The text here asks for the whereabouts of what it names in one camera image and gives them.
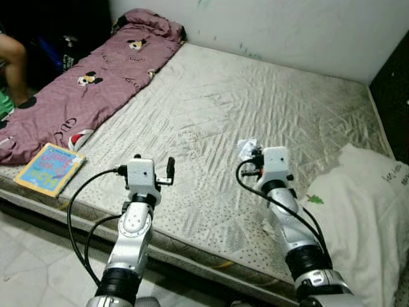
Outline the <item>black tufted headboard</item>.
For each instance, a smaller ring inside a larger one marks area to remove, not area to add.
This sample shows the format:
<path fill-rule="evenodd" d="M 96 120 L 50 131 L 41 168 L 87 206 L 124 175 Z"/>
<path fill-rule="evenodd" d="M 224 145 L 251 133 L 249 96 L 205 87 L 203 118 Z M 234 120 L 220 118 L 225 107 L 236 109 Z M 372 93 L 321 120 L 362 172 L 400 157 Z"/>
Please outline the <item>black tufted headboard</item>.
<path fill-rule="evenodd" d="M 408 164 L 408 38 L 406 33 L 370 84 L 370 91 L 396 160 Z"/>

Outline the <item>white pillow with tree print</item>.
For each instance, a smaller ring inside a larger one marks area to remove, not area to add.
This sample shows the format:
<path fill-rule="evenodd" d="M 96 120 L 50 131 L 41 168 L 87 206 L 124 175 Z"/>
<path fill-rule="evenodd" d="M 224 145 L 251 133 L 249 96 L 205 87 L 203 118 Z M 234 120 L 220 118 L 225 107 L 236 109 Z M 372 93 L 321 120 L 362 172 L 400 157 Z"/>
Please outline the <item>white pillow with tree print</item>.
<path fill-rule="evenodd" d="M 394 307 L 407 256 L 403 162 L 345 145 L 335 167 L 314 179 L 305 207 L 323 229 L 335 270 L 365 307 Z"/>

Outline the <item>black pump bottle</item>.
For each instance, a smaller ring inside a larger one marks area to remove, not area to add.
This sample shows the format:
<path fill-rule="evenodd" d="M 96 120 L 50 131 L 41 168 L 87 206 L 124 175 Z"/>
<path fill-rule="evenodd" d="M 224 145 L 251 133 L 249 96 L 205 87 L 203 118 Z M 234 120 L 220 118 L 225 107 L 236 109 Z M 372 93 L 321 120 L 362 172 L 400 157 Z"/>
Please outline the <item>black pump bottle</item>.
<path fill-rule="evenodd" d="M 59 38 L 59 58 L 61 59 L 61 72 L 66 72 L 73 67 L 80 58 L 81 43 L 72 35 L 62 35 Z"/>

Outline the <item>white tissue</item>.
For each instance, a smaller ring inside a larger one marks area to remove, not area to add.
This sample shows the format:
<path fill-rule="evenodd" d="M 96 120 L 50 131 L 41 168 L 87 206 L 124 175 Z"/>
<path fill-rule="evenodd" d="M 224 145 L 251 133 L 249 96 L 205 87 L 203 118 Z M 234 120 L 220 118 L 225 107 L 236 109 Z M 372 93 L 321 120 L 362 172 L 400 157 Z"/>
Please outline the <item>white tissue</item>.
<path fill-rule="evenodd" d="M 236 143 L 238 157 L 241 161 L 251 160 L 259 149 L 257 138 L 240 139 Z"/>

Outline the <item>white quilted mattress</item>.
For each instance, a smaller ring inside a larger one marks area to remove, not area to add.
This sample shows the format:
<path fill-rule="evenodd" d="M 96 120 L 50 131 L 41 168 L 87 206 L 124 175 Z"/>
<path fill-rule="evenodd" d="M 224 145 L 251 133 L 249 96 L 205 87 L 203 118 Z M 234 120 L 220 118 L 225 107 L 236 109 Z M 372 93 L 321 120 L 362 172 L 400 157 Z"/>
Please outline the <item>white quilted mattress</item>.
<path fill-rule="evenodd" d="M 277 240 L 263 229 L 266 204 L 235 179 L 236 143 L 248 138 L 288 149 L 299 196 L 335 167 L 345 145 L 396 160 L 364 84 L 187 43 L 90 135 L 80 149 L 84 166 L 61 195 L 13 182 L 18 166 L 0 166 L 0 190 L 65 214 L 75 190 L 96 173 L 140 154 L 164 175 L 173 156 L 175 180 L 161 190 L 149 247 L 221 272 L 239 289 L 297 303 Z"/>

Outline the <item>seated person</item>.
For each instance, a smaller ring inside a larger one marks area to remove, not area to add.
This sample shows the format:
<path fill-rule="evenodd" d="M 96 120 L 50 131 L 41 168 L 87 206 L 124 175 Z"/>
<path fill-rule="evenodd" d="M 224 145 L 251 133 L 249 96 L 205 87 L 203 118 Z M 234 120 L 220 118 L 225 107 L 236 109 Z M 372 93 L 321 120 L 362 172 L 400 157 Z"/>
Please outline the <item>seated person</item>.
<path fill-rule="evenodd" d="M 0 33 L 0 61 L 6 62 L 6 82 L 15 106 L 29 99 L 27 72 L 27 52 L 22 43 L 6 33 Z"/>

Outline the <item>yellow blue children's book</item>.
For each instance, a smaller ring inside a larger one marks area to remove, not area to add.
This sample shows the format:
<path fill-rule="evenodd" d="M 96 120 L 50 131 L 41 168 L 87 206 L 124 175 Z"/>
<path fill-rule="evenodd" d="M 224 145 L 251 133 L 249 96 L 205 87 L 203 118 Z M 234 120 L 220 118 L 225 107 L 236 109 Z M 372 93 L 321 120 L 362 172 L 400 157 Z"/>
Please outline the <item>yellow blue children's book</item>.
<path fill-rule="evenodd" d="M 13 181 L 46 196 L 56 197 L 84 164 L 85 156 L 47 143 Z"/>

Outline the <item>purple cartoon mouse blanket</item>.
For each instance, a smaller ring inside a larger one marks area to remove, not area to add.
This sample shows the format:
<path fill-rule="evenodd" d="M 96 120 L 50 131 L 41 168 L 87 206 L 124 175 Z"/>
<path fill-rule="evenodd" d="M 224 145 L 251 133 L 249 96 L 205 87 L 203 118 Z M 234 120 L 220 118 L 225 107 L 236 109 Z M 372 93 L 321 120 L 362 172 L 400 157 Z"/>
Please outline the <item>purple cartoon mouse blanket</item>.
<path fill-rule="evenodd" d="M 184 27 L 147 9 L 0 120 L 0 166 L 22 166 L 47 144 L 79 151 L 179 51 Z"/>

